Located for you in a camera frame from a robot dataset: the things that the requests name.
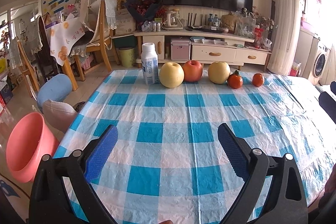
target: kettle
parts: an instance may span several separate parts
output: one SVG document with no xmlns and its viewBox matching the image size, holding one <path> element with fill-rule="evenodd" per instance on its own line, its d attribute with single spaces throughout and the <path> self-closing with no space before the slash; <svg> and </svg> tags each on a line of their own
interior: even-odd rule
<svg viewBox="0 0 336 224">
<path fill-rule="evenodd" d="M 167 27 L 170 27 L 170 28 L 171 27 L 178 27 L 176 12 L 168 11 L 166 13 L 165 24 L 167 25 Z"/>
</svg>

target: tablecloth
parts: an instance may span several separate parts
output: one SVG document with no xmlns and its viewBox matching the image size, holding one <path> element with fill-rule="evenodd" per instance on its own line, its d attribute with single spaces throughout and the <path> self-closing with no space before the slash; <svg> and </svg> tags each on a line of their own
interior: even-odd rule
<svg viewBox="0 0 336 224">
<path fill-rule="evenodd" d="M 53 25 L 47 30 L 50 41 L 50 55 L 63 66 L 72 46 L 84 35 L 85 30 L 79 18 L 72 18 Z"/>
<path fill-rule="evenodd" d="M 68 156 L 98 138 L 109 124 L 119 137 L 99 178 L 97 195 L 118 223 L 218 223 L 237 197 L 238 178 L 220 143 L 224 122 L 267 155 L 293 154 L 307 204 L 323 189 L 336 162 L 335 124 L 306 79 L 267 74 L 259 88 L 242 72 L 243 87 L 197 83 L 174 89 L 144 84 L 142 71 L 113 71 L 89 98 L 58 147 Z M 266 178 L 251 218 L 260 213 Z M 76 215 L 86 219 L 69 184 Z"/>
</svg>

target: white bottle cap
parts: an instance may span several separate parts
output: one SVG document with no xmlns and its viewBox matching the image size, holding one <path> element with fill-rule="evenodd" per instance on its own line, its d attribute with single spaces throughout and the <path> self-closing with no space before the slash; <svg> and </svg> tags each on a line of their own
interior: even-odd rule
<svg viewBox="0 0 336 224">
<path fill-rule="evenodd" d="M 142 44 L 142 51 L 143 52 L 155 51 L 155 44 L 154 43 L 144 43 L 144 44 Z"/>
</svg>

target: apple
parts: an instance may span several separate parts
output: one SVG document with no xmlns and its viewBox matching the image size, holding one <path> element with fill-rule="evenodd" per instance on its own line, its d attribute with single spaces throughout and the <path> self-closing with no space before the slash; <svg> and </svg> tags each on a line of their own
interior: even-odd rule
<svg viewBox="0 0 336 224">
<path fill-rule="evenodd" d="M 182 66 L 184 71 L 184 81 L 197 82 L 203 74 L 202 64 L 196 60 L 189 60 Z"/>
<path fill-rule="evenodd" d="M 215 84 L 224 84 L 230 73 L 230 67 L 226 62 L 213 62 L 208 68 L 209 79 Z"/>
<path fill-rule="evenodd" d="M 182 67 L 174 62 L 163 64 L 159 79 L 162 85 L 167 88 L 175 88 L 183 82 L 184 71 Z"/>
</svg>

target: washing machine door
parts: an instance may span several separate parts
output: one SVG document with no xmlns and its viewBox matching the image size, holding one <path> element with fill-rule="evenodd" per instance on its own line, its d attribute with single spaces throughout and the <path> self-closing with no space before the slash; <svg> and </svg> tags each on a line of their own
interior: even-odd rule
<svg viewBox="0 0 336 224">
<path fill-rule="evenodd" d="M 320 53 L 315 59 L 314 67 L 312 69 L 314 77 L 321 76 L 325 63 L 326 63 L 326 56 L 324 53 Z"/>
</svg>

